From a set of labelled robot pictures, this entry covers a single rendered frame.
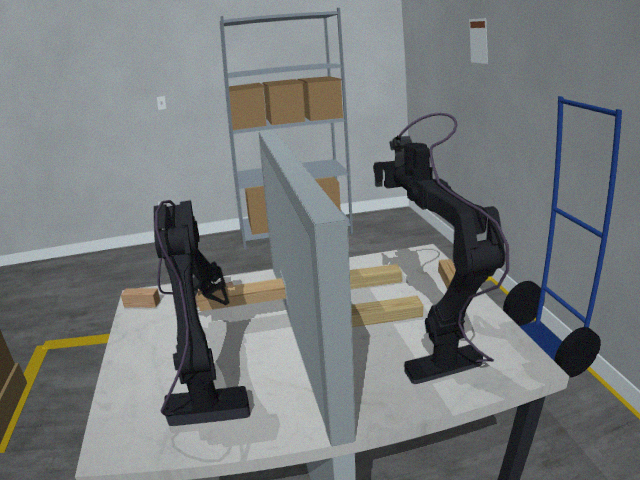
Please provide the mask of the grey panel wall with slot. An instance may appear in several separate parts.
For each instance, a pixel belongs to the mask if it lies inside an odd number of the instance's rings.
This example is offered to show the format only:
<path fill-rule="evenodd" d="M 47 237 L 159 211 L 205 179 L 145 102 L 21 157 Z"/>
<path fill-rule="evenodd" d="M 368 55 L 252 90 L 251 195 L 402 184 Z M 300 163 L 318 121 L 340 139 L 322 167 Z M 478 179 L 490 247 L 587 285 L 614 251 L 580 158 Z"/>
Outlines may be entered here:
<path fill-rule="evenodd" d="M 275 130 L 259 142 L 265 204 L 281 176 L 272 243 L 303 342 L 290 324 L 331 446 L 355 442 L 348 221 Z M 316 462 L 311 480 L 316 465 L 318 480 L 356 480 L 355 453 Z"/>

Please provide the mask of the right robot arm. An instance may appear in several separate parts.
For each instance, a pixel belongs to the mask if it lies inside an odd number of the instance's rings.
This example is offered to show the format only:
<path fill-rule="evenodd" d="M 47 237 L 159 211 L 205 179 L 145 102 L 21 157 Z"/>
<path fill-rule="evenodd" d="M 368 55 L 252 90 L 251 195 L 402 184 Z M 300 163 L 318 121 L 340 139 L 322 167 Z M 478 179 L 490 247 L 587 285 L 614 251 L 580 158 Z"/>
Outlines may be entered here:
<path fill-rule="evenodd" d="M 473 365 L 483 359 L 470 345 L 458 348 L 459 340 L 464 338 L 458 317 L 468 298 L 503 267 L 505 249 L 495 223 L 490 220 L 489 224 L 489 218 L 450 194 L 433 179 L 426 144 L 404 144 L 404 159 L 405 169 L 409 170 L 402 177 L 407 198 L 422 210 L 427 208 L 454 226 L 453 262 L 456 271 L 445 295 L 437 306 L 431 306 L 425 319 L 426 333 L 434 344 L 434 355 L 404 363 L 410 377 L 419 380 Z M 459 211 L 456 212 L 456 222 L 455 211 Z M 477 241 L 477 234 L 483 234 L 486 227 L 486 240 Z"/>

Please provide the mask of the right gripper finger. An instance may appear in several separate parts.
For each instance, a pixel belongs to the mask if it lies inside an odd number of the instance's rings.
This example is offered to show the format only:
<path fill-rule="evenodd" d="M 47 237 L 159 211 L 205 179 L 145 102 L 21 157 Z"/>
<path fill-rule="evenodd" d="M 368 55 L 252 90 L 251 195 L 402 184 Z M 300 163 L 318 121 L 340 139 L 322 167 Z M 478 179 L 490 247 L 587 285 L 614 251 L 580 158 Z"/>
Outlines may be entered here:
<path fill-rule="evenodd" d="M 377 162 L 375 162 L 375 163 L 377 163 Z M 375 163 L 374 163 L 374 165 L 373 165 L 373 170 L 375 169 Z M 375 170 L 374 170 L 374 174 L 375 174 Z M 383 186 L 383 181 L 382 181 L 382 180 L 376 180 L 376 179 L 375 179 L 375 186 L 376 186 L 376 187 L 382 187 L 382 186 Z"/>

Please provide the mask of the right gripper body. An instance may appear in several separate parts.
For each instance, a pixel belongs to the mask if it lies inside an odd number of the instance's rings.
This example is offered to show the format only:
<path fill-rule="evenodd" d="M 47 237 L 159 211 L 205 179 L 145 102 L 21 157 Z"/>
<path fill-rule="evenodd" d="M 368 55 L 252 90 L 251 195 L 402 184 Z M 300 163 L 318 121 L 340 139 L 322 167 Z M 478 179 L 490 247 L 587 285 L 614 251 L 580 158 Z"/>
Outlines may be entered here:
<path fill-rule="evenodd" d="M 396 143 L 397 140 L 400 140 L 398 144 Z M 402 177 L 408 171 L 407 169 L 405 169 L 404 163 L 404 144 L 412 143 L 412 140 L 393 139 L 392 142 L 395 150 L 395 161 L 375 163 L 375 179 L 382 180 L 384 170 L 384 186 L 386 188 L 396 188 L 402 186 Z"/>

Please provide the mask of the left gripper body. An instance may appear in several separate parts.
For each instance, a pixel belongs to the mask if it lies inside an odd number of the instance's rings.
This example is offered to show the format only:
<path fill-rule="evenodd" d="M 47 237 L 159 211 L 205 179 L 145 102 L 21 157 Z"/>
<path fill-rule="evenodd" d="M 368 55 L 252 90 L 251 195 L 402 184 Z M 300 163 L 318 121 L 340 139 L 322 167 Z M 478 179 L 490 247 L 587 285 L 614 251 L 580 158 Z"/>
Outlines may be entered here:
<path fill-rule="evenodd" d="M 194 264 L 193 274 L 195 277 L 193 278 L 193 286 L 196 287 L 198 285 L 198 289 L 202 291 L 202 295 L 204 296 L 208 292 L 216 288 L 215 283 L 213 283 L 209 287 L 207 284 L 209 284 L 210 282 L 216 282 L 218 278 L 221 278 L 221 271 L 220 266 L 218 268 L 215 261 L 210 264 L 208 260 L 203 257 L 200 258 L 199 264 Z M 213 266 L 213 268 L 211 267 L 211 265 Z"/>

